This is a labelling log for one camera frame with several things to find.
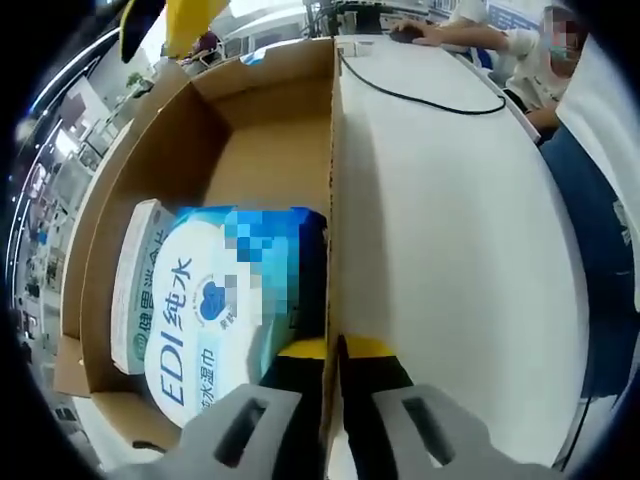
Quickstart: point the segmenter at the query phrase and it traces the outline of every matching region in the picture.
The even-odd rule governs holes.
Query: cardboard flap
[[[178,444],[180,428],[135,393],[98,392],[91,398],[109,423],[132,445],[168,450]]]
[[[113,182],[137,142],[136,135],[129,135],[130,128],[128,124],[120,131],[105,154],[91,179],[71,232],[62,274],[60,329],[63,335],[76,340],[80,338],[80,302],[91,239]]]
[[[192,83],[209,103],[256,87],[303,78],[333,78],[332,39],[306,40],[270,48],[255,65],[239,58],[202,73]]]
[[[88,397],[89,385],[82,360],[80,341],[61,335],[58,340],[58,354],[53,372],[53,389],[56,392]]]

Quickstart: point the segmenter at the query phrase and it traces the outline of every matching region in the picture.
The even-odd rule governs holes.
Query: blue and white package
[[[326,220],[306,208],[184,209],[156,260],[145,377],[184,426],[256,383],[294,336],[324,333]]]

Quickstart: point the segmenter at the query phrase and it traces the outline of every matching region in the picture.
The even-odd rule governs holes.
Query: white wall
[[[131,61],[125,64],[120,60],[120,42],[116,42],[89,77],[89,83],[105,105],[114,109],[118,96],[129,93],[127,79],[134,72],[147,78],[153,75],[144,49],[139,48]]]
[[[489,3],[522,12],[531,17],[531,20],[537,21],[544,7],[551,4],[551,0],[498,0]]]

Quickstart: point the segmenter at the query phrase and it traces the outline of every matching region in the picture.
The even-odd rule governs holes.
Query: black cable
[[[580,432],[582,432],[582,427],[584,426],[584,421],[587,418],[587,413],[589,412],[589,405],[591,405],[592,395],[589,395],[587,398],[587,404],[584,407],[584,411],[582,412],[582,417],[580,418],[580,423],[578,423],[578,429],[576,430],[576,434],[573,436],[573,440],[571,442],[571,446],[569,447],[569,451],[567,455],[564,457],[564,462],[562,462],[562,467],[560,468],[561,472],[564,472],[564,469],[567,468],[569,464],[569,460],[571,459],[571,455],[573,454],[573,450],[576,448],[576,444],[578,443],[578,438],[580,438]]]
[[[338,55],[340,56],[340,60],[342,60],[342,63],[344,63],[345,67],[347,67],[347,70],[349,70],[362,83],[364,83],[366,85],[369,85],[371,88],[374,88],[375,90],[378,90],[379,92],[385,93],[387,95],[391,95],[392,97],[400,98],[402,100],[408,100],[410,102],[421,103],[422,105],[427,105],[429,107],[437,108],[438,110],[443,110],[443,111],[449,112],[449,113],[455,113],[457,115],[472,115],[472,116],[489,115],[491,113],[496,113],[496,112],[499,112],[500,110],[502,110],[507,105],[507,101],[505,100],[505,98],[502,95],[496,95],[496,97],[498,97],[500,100],[502,100],[501,105],[498,106],[498,107],[495,107],[495,108],[492,108],[492,109],[489,109],[489,110],[458,110],[457,108],[451,108],[451,107],[447,107],[445,105],[439,105],[437,103],[430,102],[429,100],[424,100],[423,98],[410,97],[409,95],[404,95],[402,93],[392,92],[391,90],[387,90],[386,88],[382,88],[382,87],[376,85],[375,83],[370,82],[369,80],[364,78],[362,75],[360,75],[358,72],[356,72],[351,65],[349,65],[349,63],[345,60],[345,58],[342,55],[342,53],[338,52]]]

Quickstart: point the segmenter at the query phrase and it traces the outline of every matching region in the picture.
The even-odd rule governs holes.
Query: blue clothing
[[[589,358],[583,395],[619,394],[640,328],[633,250],[622,205],[598,166],[564,126],[540,147],[576,233],[589,296]]]

